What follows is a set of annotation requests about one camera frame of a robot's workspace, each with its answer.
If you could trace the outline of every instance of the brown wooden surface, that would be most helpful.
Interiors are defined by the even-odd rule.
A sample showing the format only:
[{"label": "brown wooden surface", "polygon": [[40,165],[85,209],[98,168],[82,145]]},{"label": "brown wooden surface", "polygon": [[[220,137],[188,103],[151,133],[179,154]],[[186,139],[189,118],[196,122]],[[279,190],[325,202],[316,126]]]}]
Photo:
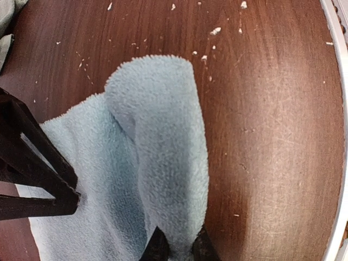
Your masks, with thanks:
[{"label": "brown wooden surface", "polygon": [[[197,2],[113,1],[107,11],[104,0],[30,0],[0,86],[43,122],[102,92],[132,57],[189,59],[209,149],[207,230],[221,258],[321,260],[344,150],[339,72],[320,3],[255,0],[241,10],[240,0]],[[216,27],[221,33],[210,35]],[[1,222],[0,232],[2,261],[37,260],[26,220]]]}]

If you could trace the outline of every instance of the gray fabric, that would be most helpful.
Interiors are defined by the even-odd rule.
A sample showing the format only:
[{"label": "gray fabric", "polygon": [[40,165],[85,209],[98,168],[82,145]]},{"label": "gray fabric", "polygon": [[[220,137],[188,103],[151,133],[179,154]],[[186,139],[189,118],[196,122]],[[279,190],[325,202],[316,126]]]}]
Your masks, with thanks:
[{"label": "gray fabric", "polygon": [[17,14],[27,2],[28,0],[0,0],[0,72],[13,42],[13,35],[6,35],[4,37],[3,35],[13,16]]}]

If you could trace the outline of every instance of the towel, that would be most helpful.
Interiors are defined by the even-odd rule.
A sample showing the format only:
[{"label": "towel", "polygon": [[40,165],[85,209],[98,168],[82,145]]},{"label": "towel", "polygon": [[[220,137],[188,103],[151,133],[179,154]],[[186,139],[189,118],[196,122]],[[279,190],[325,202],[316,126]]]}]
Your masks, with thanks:
[{"label": "towel", "polygon": [[4,65],[7,53],[13,43],[14,36],[5,34],[7,26],[10,24],[13,16],[17,14],[28,0],[0,0],[0,72]]},{"label": "towel", "polygon": [[[209,178],[188,61],[159,55],[124,63],[104,93],[41,127],[73,166],[82,195],[74,215],[29,219],[41,261],[138,261],[156,226],[170,260],[192,259]],[[49,197],[17,189],[23,197]]]}]

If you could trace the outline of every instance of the white debris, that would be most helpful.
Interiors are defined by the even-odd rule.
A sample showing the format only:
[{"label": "white debris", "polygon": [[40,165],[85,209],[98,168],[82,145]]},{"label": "white debris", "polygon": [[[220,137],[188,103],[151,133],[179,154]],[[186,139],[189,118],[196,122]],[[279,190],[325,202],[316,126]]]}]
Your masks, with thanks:
[{"label": "white debris", "polygon": [[217,35],[219,32],[221,32],[221,27],[216,27],[214,30],[210,32],[210,34]]},{"label": "white debris", "polygon": [[241,3],[240,7],[241,7],[242,9],[246,9],[246,8],[248,7],[247,4],[246,4],[246,1],[243,1],[243,2]]}]

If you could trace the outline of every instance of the wooden table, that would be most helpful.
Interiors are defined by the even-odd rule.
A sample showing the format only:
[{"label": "wooden table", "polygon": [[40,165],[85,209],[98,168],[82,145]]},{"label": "wooden table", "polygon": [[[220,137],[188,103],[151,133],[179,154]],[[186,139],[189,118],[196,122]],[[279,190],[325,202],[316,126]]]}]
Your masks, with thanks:
[{"label": "wooden table", "polygon": [[[30,0],[0,86],[43,122],[102,92],[132,57],[190,60],[209,150],[207,230],[221,258],[321,260],[344,136],[319,1],[255,0],[242,9],[240,0],[129,0],[108,11],[110,2]],[[0,235],[2,261],[38,260],[27,220],[0,222]]]}]

